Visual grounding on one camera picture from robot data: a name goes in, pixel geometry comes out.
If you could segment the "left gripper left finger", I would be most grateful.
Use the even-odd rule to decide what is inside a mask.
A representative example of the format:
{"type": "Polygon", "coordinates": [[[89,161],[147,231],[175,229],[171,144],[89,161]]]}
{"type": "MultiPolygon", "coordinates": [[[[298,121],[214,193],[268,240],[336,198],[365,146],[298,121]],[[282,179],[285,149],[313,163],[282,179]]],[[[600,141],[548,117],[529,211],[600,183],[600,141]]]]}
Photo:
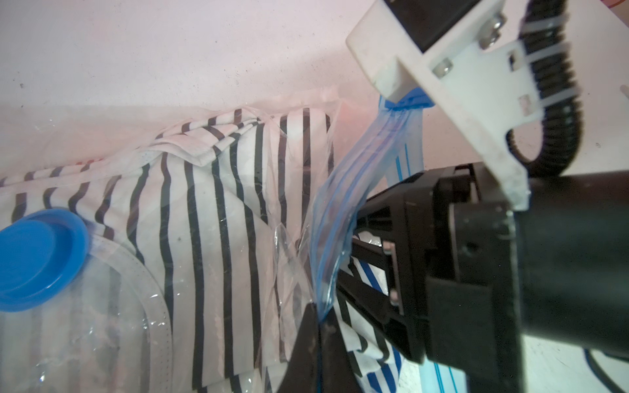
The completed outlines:
{"type": "Polygon", "coordinates": [[[291,359],[278,393],[316,393],[320,380],[320,335],[316,304],[306,306],[291,359]]]}

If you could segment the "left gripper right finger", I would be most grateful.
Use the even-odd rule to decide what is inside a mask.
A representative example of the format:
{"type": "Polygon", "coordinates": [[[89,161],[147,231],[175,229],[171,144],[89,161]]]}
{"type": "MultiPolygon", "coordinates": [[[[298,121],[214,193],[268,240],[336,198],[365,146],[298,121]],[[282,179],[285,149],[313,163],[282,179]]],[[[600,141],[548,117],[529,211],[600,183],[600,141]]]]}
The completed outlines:
{"type": "Polygon", "coordinates": [[[330,311],[319,325],[319,392],[360,393],[337,316],[330,311]]]}

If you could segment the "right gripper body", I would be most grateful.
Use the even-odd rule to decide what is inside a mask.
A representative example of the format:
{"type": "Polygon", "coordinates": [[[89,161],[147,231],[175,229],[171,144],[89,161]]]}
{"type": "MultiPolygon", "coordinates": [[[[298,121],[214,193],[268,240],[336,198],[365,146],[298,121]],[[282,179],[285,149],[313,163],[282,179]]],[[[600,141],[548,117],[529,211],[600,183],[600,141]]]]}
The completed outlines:
{"type": "Polygon", "coordinates": [[[373,196],[352,256],[379,289],[340,272],[337,293],[405,358],[465,373],[471,392],[525,389],[514,211],[482,164],[428,170],[373,196]]]}

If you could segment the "black white striped tank top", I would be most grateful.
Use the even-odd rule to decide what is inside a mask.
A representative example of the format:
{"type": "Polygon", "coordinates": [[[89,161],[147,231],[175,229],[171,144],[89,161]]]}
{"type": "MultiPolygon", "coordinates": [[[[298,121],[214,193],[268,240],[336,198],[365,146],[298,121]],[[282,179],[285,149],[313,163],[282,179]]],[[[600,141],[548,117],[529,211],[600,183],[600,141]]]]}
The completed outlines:
{"type": "Polygon", "coordinates": [[[2,391],[278,391],[337,135],[239,108],[2,178],[2,391]]]}

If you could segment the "clear vacuum bag blue zipper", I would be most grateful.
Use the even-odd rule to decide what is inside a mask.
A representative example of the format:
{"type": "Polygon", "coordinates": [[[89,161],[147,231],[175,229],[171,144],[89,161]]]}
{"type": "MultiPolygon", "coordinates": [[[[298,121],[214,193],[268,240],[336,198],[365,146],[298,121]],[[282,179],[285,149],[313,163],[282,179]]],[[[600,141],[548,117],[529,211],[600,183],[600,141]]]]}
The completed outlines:
{"type": "Polygon", "coordinates": [[[4,392],[394,392],[404,355],[311,257],[379,294],[349,243],[378,181],[423,167],[416,89],[367,126],[340,103],[241,107],[109,157],[1,180],[4,392]]]}

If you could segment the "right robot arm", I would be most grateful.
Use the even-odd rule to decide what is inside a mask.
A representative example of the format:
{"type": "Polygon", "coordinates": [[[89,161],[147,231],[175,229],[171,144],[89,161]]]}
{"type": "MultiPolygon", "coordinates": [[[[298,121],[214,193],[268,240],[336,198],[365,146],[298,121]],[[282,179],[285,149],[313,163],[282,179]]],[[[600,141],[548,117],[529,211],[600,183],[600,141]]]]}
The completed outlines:
{"type": "Polygon", "coordinates": [[[422,88],[480,162],[412,175],[368,199],[352,255],[380,268],[337,292],[408,360],[470,392],[525,389],[523,335],[628,358],[628,174],[566,175],[583,121],[564,1],[530,1],[496,46],[501,1],[377,1],[347,46],[386,99],[422,88]]]}

